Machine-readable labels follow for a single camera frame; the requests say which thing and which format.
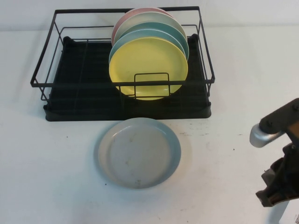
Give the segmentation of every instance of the teal plate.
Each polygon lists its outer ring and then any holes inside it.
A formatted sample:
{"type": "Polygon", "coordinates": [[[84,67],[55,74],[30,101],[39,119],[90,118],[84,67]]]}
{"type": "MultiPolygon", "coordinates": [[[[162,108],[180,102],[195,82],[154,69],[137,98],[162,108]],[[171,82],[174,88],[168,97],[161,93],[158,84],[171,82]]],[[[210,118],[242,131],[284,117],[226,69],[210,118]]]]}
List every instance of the teal plate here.
{"type": "Polygon", "coordinates": [[[143,38],[143,37],[150,37],[150,36],[159,37],[159,38],[165,39],[165,40],[173,43],[186,56],[186,53],[185,53],[182,45],[179,43],[179,41],[176,38],[174,38],[170,34],[164,32],[164,31],[161,31],[161,30],[157,30],[157,29],[139,29],[139,30],[136,30],[136,31],[133,31],[133,32],[130,32],[130,33],[124,35],[122,38],[120,38],[115,43],[115,45],[112,47],[110,55],[109,55],[109,63],[110,63],[111,58],[114,55],[114,53],[125,43],[128,43],[135,39],[139,39],[139,38],[143,38]]]}
{"type": "Polygon", "coordinates": [[[182,33],[179,32],[176,28],[174,28],[170,25],[167,25],[165,23],[161,23],[161,22],[140,23],[135,26],[132,26],[130,29],[128,29],[126,32],[124,32],[123,35],[121,35],[121,37],[123,37],[124,35],[126,35],[128,33],[131,33],[133,31],[140,30],[140,29],[156,29],[156,30],[164,31],[164,32],[168,33],[169,35],[173,36],[182,45],[182,47],[185,51],[186,59],[188,60],[189,46],[188,46],[188,43],[187,43],[184,35],[182,35],[182,33]]]}

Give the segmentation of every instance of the gray plate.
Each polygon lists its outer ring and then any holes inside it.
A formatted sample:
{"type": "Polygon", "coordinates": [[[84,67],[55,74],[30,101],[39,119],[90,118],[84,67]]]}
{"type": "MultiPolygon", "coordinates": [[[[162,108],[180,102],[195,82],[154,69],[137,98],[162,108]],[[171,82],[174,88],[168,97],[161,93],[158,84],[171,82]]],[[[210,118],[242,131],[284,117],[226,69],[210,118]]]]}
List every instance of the gray plate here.
{"type": "Polygon", "coordinates": [[[174,173],[181,147],[168,126],[154,119],[134,118],[105,134],[98,156],[101,170],[111,181],[142,189],[158,185],[174,173]]]}

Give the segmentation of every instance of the dish rack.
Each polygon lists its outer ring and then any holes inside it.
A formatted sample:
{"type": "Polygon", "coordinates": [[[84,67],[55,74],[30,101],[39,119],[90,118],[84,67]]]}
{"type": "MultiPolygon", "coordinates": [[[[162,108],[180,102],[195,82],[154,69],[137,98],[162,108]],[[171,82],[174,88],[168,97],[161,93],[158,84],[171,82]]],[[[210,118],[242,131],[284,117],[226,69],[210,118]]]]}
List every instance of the dish rack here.
{"type": "Polygon", "coordinates": [[[114,24],[130,8],[56,10],[50,30],[31,79],[41,90],[48,121],[191,119],[211,116],[209,101],[215,81],[199,7],[163,7],[183,28],[191,30],[185,81],[112,83],[108,57],[114,24]],[[136,93],[126,96],[123,86],[182,85],[173,94],[158,100],[139,100],[136,93]]]}

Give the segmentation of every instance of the white surface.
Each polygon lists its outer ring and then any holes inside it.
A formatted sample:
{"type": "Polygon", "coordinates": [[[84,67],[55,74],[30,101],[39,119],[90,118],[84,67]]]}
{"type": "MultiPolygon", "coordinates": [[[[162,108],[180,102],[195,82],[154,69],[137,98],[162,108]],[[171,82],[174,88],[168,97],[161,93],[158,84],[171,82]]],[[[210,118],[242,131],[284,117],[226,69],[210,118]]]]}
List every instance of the white surface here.
{"type": "Polygon", "coordinates": [[[181,158],[175,133],[154,119],[125,120],[99,141],[99,171],[127,188],[149,188],[173,178],[181,158]]]}
{"type": "Polygon", "coordinates": [[[40,91],[29,81],[46,32],[0,32],[0,223],[273,220],[275,208],[263,208],[255,193],[289,140],[258,149],[249,133],[298,97],[299,27],[207,28],[206,36],[216,74],[212,116],[162,121],[181,143],[174,181],[134,191],[105,185],[94,165],[98,138],[116,122],[44,119],[40,91]]]}
{"type": "Polygon", "coordinates": [[[299,24],[297,0],[2,0],[0,30],[46,30],[56,9],[175,6],[200,6],[205,26],[299,24]]]}
{"type": "Polygon", "coordinates": [[[299,223],[299,199],[290,201],[281,217],[279,224],[298,224],[299,223]]]}

